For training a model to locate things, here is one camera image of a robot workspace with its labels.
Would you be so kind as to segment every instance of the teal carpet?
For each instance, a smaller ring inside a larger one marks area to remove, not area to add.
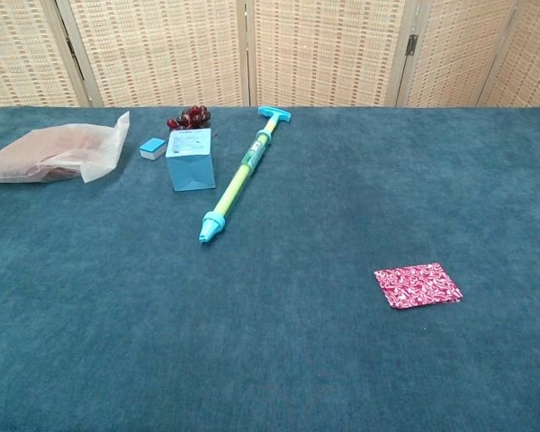
[[[122,109],[0,109],[30,129]],[[116,170],[0,184],[0,432],[540,431],[540,109],[292,109],[225,231],[265,119],[212,109],[216,189],[174,193],[174,108]],[[439,262],[459,303],[391,309],[374,270]]]

